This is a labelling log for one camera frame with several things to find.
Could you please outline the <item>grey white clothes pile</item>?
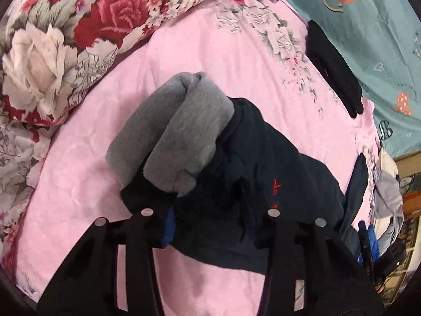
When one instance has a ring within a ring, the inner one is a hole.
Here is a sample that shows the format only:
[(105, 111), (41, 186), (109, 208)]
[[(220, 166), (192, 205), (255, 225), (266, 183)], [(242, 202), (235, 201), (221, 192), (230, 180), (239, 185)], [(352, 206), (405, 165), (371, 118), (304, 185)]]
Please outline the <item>grey white clothes pile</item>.
[(385, 149), (375, 166), (374, 227), (382, 255), (397, 239), (404, 223), (398, 166)]

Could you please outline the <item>folded black garment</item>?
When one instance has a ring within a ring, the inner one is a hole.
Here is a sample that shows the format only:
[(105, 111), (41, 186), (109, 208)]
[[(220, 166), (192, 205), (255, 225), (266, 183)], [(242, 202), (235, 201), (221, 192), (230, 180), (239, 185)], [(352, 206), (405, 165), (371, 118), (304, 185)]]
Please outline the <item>folded black garment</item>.
[(364, 111), (363, 90), (340, 52), (313, 20), (308, 22), (305, 53), (336, 93), (352, 119)]

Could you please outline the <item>red white floral quilt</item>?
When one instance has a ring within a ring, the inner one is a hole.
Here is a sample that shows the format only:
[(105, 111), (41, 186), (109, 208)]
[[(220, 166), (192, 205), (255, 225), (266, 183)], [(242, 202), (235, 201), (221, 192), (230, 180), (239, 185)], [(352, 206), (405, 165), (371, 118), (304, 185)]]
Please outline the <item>red white floral quilt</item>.
[(120, 56), (205, 0), (12, 0), (1, 18), (1, 266), (51, 138)]

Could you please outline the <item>dark navy pants grey cuffs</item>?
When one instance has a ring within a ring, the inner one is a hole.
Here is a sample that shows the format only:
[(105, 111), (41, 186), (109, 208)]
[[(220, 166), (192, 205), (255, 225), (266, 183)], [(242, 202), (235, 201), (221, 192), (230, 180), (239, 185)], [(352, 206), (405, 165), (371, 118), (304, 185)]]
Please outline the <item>dark navy pants grey cuffs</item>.
[(204, 73), (180, 73), (133, 112), (111, 142), (106, 162), (121, 184), (131, 213), (157, 192), (172, 193), (172, 246), (197, 261), (243, 270), (244, 190), (286, 205), (293, 197), (366, 189), (368, 168), (359, 155), (346, 190), (328, 167), (266, 123), (244, 98), (230, 98)]

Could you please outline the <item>teal heart pattern sheet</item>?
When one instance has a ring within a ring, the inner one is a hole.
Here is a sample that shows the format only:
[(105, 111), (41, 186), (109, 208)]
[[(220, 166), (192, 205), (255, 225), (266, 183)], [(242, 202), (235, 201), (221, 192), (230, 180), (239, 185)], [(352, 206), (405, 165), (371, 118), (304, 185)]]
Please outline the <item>teal heart pattern sheet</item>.
[(287, 0), (319, 24), (375, 104), (394, 157), (420, 150), (420, 19), (408, 0)]

